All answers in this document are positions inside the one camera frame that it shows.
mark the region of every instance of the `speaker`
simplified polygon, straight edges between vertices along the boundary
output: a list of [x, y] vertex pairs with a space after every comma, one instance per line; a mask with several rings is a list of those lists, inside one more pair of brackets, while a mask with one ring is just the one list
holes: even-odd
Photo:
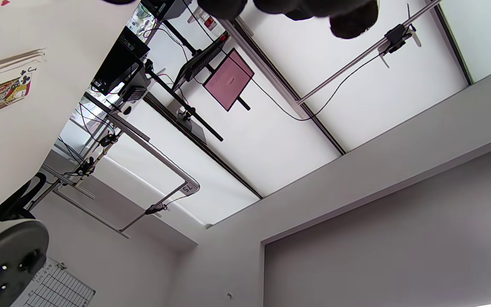
[[141, 59], [148, 51], [149, 47], [125, 27], [94, 76], [92, 86], [103, 95], [108, 95], [141, 66]]
[[191, 5], [193, 0], [142, 0], [142, 4], [159, 21], [174, 19]]

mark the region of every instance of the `wall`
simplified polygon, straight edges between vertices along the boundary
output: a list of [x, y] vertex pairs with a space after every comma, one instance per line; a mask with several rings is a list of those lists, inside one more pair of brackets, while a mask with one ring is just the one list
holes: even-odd
[[[143, 211], [97, 179], [87, 179], [83, 187], [96, 200], [69, 187], [61, 191], [117, 227]], [[49, 230], [48, 255], [96, 290], [92, 307], [165, 306], [180, 252], [194, 246], [154, 216], [133, 225], [126, 231], [130, 239], [125, 239], [55, 194], [32, 213]]]
[[491, 304], [491, 153], [265, 252], [265, 307]]
[[199, 233], [179, 265], [171, 306], [260, 307], [263, 243], [489, 151], [491, 76]]

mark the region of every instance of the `black chair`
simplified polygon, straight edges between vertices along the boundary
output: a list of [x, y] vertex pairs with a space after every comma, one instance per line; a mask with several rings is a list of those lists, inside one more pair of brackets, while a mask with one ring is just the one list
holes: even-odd
[[33, 214], [25, 209], [27, 204], [33, 200], [35, 195], [41, 191], [46, 183], [46, 176], [43, 173], [37, 173], [35, 175], [39, 179], [39, 182], [29, 192], [24, 194], [32, 181], [26, 182], [18, 191], [7, 198], [2, 204], [0, 204], [0, 222], [20, 220], [22, 218], [35, 219]]

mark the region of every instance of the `label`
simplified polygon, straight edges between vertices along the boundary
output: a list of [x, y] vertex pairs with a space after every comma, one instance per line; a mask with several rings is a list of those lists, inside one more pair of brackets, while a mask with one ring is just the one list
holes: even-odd
[[187, 195], [187, 196], [191, 196], [193, 194], [195, 194], [196, 192], [198, 192], [198, 188], [196, 188], [194, 185], [190, 184], [190, 183], [186, 183], [185, 186], [183, 186], [181, 188], [181, 193]]

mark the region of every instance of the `card deck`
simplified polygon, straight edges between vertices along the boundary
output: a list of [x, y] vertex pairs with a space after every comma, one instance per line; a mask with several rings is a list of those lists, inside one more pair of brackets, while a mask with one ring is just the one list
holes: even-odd
[[0, 0], [0, 12], [13, 8], [42, 6], [55, 0]]
[[31, 93], [43, 55], [43, 50], [36, 50], [0, 61], [0, 110]]

